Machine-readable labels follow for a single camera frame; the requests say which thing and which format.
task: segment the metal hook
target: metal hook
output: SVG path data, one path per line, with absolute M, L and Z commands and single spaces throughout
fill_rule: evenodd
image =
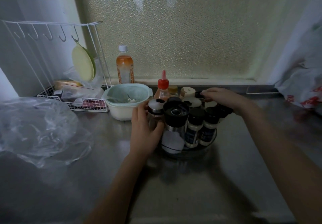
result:
M 75 42 L 78 42 L 79 41 L 79 37 L 78 37 L 78 33 L 76 31 L 76 27 L 75 26 L 74 26 L 74 30 L 75 30 L 76 35 L 77 35 L 77 40 L 73 37 L 73 35 L 71 35 L 71 38 L 73 38 Z
M 48 32 L 49 32 L 49 34 L 50 34 L 50 38 L 48 38 L 45 34 L 43 34 L 43 35 L 47 38 L 47 40 L 52 40 L 52 39 L 53 39 L 53 37 L 52 37 L 51 31 L 50 31 L 50 29 L 49 29 L 49 27 L 48 27 L 48 24 L 46 24 L 46 27 L 47 27 L 47 30 L 48 30 Z
M 64 32 L 64 30 L 62 29 L 62 33 L 64 33 L 64 36 L 65 36 L 65 39 L 63 40 L 60 36 L 58 36 L 63 42 L 65 42 L 66 41 L 66 35 L 65 35 L 65 32 Z
M 29 35 L 32 39 L 34 39 L 34 40 L 38 40 L 38 39 L 39 39 L 39 36 L 38 36 L 37 30 L 35 29 L 35 27 L 34 27 L 34 25 L 33 25 L 33 24 L 31 24 L 31 26 L 33 27 L 34 31 L 36 32 L 37 37 L 36 37 L 36 38 L 33 38 L 29 33 L 28 33 L 28 35 Z
M 21 33 L 22 33 L 22 35 L 23 35 L 23 37 L 21 38 L 16 32 L 14 32 L 14 34 L 19 38 L 19 39 L 24 39 L 26 36 L 24 35 L 24 32 L 22 31 L 22 29 L 21 29 L 21 27 L 20 27 L 20 25 L 17 23 L 17 25 L 18 25 L 18 27 L 19 27 L 19 29 L 20 29 L 20 31 L 21 31 Z

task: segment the white plastic bag with red print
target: white plastic bag with red print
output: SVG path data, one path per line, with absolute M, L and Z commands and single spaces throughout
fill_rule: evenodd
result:
M 304 61 L 288 71 L 275 87 L 284 98 L 302 108 L 322 102 L 322 24 L 316 24 L 301 38 Z

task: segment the forearm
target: forearm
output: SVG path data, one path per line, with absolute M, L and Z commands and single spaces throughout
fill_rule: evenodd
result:
M 322 223 L 322 171 L 256 105 L 241 113 L 276 185 L 300 223 Z
M 84 223 L 124 223 L 135 182 L 145 162 L 145 157 L 130 153 L 122 162 L 107 196 Z

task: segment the person's left hand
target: person's left hand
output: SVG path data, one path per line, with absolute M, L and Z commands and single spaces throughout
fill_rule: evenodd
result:
M 150 131 L 145 111 L 148 102 L 145 101 L 133 109 L 130 142 L 130 154 L 145 159 L 155 150 L 164 129 L 163 122 L 159 121 L 154 131 Z

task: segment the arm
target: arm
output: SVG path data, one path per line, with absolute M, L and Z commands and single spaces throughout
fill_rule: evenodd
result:
M 322 170 L 265 118 L 252 101 L 223 88 L 203 92 L 242 116 L 277 187 L 299 223 L 322 223 Z
M 133 109 L 130 153 L 125 157 L 104 200 L 92 211 L 85 224 L 124 223 L 135 182 L 148 156 L 159 143 L 164 125 L 159 122 L 150 132 L 145 106 L 147 102 Z

